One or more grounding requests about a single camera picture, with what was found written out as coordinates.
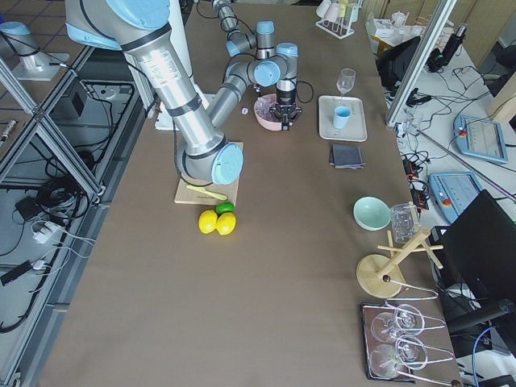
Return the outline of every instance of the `white cable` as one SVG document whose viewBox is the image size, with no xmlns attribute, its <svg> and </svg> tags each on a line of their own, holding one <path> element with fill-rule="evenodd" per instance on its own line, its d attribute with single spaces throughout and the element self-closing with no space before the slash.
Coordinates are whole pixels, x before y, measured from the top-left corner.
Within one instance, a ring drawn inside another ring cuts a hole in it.
<svg viewBox="0 0 516 387">
<path fill-rule="evenodd" d="M 33 222 L 33 223 L 31 224 L 32 232 L 37 232 L 37 231 L 35 231 L 35 230 L 34 230 L 34 226 L 35 226 L 36 224 L 38 224 L 38 223 L 42 223 L 42 224 L 43 224 L 43 227 L 45 227 L 45 224 L 46 224 L 47 222 L 50 222 L 50 221 L 45 221 L 45 220 L 36 220 L 35 222 Z M 93 247 L 93 246 L 94 246 L 94 244 L 95 244 L 95 242 L 97 242 L 97 241 L 96 241 L 95 239 L 93 239 L 93 238 L 86 238 L 85 236 L 79 236 L 79 235 L 72 234 L 71 232 L 67 231 L 64 227 L 62 227 L 62 226 L 60 226 L 60 225 L 58 225 L 58 224 L 55 224 L 54 222 L 52 222 L 52 224 L 56 225 L 56 227 L 57 227 L 60 231 L 64 232 L 65 234 L 67 234 L 67 235 L 71 236 L 72 238 L 79 239 L 79 240 L 81 240 L 81 241 L 83 241 L 83 242 L 86 242 L 86 243 L 87 243 L 88 245 L 90 245 L 91 247 Z"/>
<path fill-rule="evenodd" d="M 44 253 L 41 257 L 40 257 L 40 260 L 42 260 L 49 252 L 54 252 L 56 250 L 60 250 L 60 249 L 66 249 L 68 250 L 69 252 L 73 252 L 76 256 L 80 256 L 81 258 L 83 259 L 87 259 L 89 258 L 89 256 L 83 256 L 81 254 L 79 254 L 78 252 L 76 252 L 74 249 L 72 249 L 70 246 L 59 246 L 57 248 L 53 248 L 52 250 L 49 250 L 48 252 Z M 52 271 L 48 272 L 48 273 L 42 273 L 42 274 L 33 274 L 32 277 L 46 277 L 46 276 L 50 276 L 51 274 L 55 274 L 55 273 L 58 273 L 70 260 L 70 254 L 67 254 L 67 256 L 64 258 L 64 261 L 63 263 L 61 264 L 61 266 L 59 268 L 54 268 Z M 45 267 L 47 268 L 51 268 L 52 266 L 46 264 Z M 47 282 L 45 281 L 38 289 L 34 289 L 34 290 L 31 290 L 30 292 L 28 292 L 29 294 L 33 294 L 33 293 L 37 293 L 39 292 L 45 285 L 47 284 Z"/>
</svg>

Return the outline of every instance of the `electronic device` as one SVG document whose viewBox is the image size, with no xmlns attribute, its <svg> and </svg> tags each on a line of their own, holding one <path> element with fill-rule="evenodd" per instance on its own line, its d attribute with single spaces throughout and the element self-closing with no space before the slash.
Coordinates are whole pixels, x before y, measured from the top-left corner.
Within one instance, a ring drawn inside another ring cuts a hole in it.
<svg viewBox="0 0 516 387">
<path fill-rule="evenodd" d="M 444 218 L 455 222 L 466 207 L 482 191 L 482 186 L 471 172 L 432 173 L 428 185 Z"/>
<path fill-rule="evenodd" d="M 0 276 L 0 283 L 2 286 L 9 285 L 11 282 L 16 281 L 19 277 L 21 277 L 26 272 L 32 270 L 31 262 L 26 260 L 22 264 L 19 264 L 15 268 L 11 269 L 9 272 L 2 274 Z"/>
<path fill-rule="evenodd" d="M 500 123 L 459 114 L 453 122 L 453 135 L 465 155 L 500 164 L 509 161 Z"/>
<path fill-rule="evenodd" d="M 465 24 L 460 24 L 457 31 L 451 34 L 443 52 L 438 48 L 432 50 L 427 60 L 428 71 L 437 73 L 443 66 L 448 66 L 450 60 L 452 60 L 452 57 L 466 37 L 466 29 Z"/>
<path fill-rule="evenodd" d="M 482 190 L 444 233 L 442 244 L 447 258 L 481 305 L 448 322 L 450 332 L 491 320 L 516 355 L 516 224 Z"/>
<path fill-rule="evenodd" d="M 390 50 L 386 50 L 377 59 L 377 70 L 382 86 L 388 90 L 394 90 L 396 82 L 403 79 L 420 41 L 421 38 L 416 36 Z"/>
</svg>

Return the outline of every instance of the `brown table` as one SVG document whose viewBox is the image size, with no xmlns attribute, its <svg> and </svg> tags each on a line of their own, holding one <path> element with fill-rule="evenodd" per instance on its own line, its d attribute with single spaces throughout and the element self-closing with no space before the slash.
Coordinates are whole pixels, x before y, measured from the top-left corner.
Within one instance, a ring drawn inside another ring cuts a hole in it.
<svg viewBox="0 0 516 387">
<path fill-rule="evenodd" d="M 207 3 L 203 14 L 212 15 Z M 383 121 L 380 79 L 360 23 L 337 40 L 318 29 L 309 6 L 235 5 L 256 25 L 273 20 L 277 43 L 299 47 L 298 78 L 314 86 L 311 103 L 288 132 L 270 132 L 242 106 L 224 127 L 244 142 L 237 227 L 226 237 L 202 235 L 205 207 L 173 197 L 173 136 L 145 125 L 102 227 L 77 294 L 40 379 L 40 387 L 173 385 L 266 387 L 373 385 L 365 378 L 359 304 L 368 296 L 357 262 L 386 243 L 365 231 L 353 203 L 372 195 L 388 205 L 410 200 L 396 140 Z M 227 62 L 217 20 L 194 11 L 187 24 L 194 76 L 214 92 Z M 367 166 L 354 172 L 328 164 L 330 142 L 318 136 L 318 97 L 336 95 L 343 67 L 356 69 L 368 140 Z M 301 86 L 302 98 L 307 88 Z M 431 283 L 425 256 L 403 262 L 406 279 Z M 438 302 L 423 309 L 439 315 Z M 447 332 L 426 336 L 451 347 Z M 420 375 L 458 378 L 453 364 Z"/>
</svg>

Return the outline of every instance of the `plug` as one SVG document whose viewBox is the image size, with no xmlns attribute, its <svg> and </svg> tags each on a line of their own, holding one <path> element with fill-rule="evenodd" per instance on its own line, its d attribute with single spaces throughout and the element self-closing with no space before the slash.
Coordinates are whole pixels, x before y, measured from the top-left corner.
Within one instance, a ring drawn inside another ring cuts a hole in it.
<svg viewBox="0 0 516 387">
<path fill-rule="evenodd" d="M 32 233 L 32 238 L 34 238 L 36 243 L 43 244 L 47 242 L 52 235 L 54 235 L 52 230 L 43 226 L 38 231 Z"/>
<path fill-rule="evenodd" d="M 45 222 L 43 227 L 49 229 L 53 235 L 56 234 L 61 229 L 61 227 L 58 224 L 55 224 L 54 222 L 51 222 L 49 220 L 47 222 Z"/>
<path fill-rule="evenodd" d="M 45 260 L 35 260 L 34 262 L 31 263 L 32 268 L 34 270 L 41 270 L 43 268 L 43 266 L 45 266 L 46 264 L 47 264 L 47 262 L 45 262 Z"/>
</svg>

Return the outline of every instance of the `plastic cup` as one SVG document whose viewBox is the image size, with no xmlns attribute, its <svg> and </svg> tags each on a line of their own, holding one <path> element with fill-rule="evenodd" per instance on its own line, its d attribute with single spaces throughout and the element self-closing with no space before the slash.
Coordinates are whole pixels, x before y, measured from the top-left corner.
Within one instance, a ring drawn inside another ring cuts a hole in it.
<svg viewBox="0 0 516 387">
<path fill-rule="evenodd" d="M 352 111 L 349 107 L 337 106 L 333 113 L 333 127 L 339 130 L 344 129 L 351 115 Z"/>
<path fill-rule="evenodd" d="M 334 2 L 334 3 L 330 4 L 330 6 L 328 7 L 326 14 L 324 14 L 324 19 L 329 22 L 336 23 L 337 19 L 339 18 L 339 13 L 340 13 L 340 4 L 338 4 L 337 2 Z"/>
<path fill-rule="evenodd" d="M 330 8 L 331 0 L 322 0 L 321 4 L 317 7 L 317 10 L 315 10 L 315 13 L 319 18 L 324 18 L 324 15 L 326 14 L 328 8 Z"/>
<path fill-rule="evenodd" d="M 403 12 L 394 12 L 391 16 L 391 22 L 395 27 L 403 27 L 405 25 L 407 15 Z"/>
</svg>

